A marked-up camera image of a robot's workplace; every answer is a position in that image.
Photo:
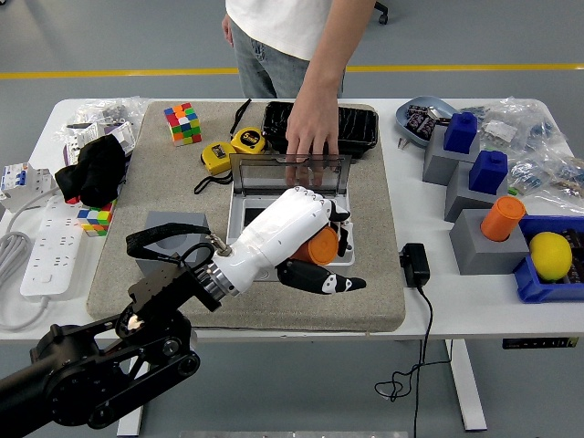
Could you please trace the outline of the person's left hand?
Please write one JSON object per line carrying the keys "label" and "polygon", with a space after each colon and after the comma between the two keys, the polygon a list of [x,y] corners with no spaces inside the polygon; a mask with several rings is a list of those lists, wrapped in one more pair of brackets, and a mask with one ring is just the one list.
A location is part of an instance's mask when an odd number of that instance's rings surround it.
{"label": "person's left hand", "polygon": [[302,89],[287,119],[287,157],[339,154],[337,92]]}

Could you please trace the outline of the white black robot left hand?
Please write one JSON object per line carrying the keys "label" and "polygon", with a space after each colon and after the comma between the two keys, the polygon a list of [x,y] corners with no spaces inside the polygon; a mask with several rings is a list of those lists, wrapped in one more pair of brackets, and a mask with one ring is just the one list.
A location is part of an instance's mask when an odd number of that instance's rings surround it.
{"label": "white black robot left hand", "polygon": [[341,224],[350,212],[304,187],[286,190],[254,219],[231,245],[229,255],[215,255],[226,294],[248,290],[256,277],[275,269],[281,284],[320,295],[362,289],[364,279],[344,277],[314,262],[295,259],[300,247],[331,222]]}

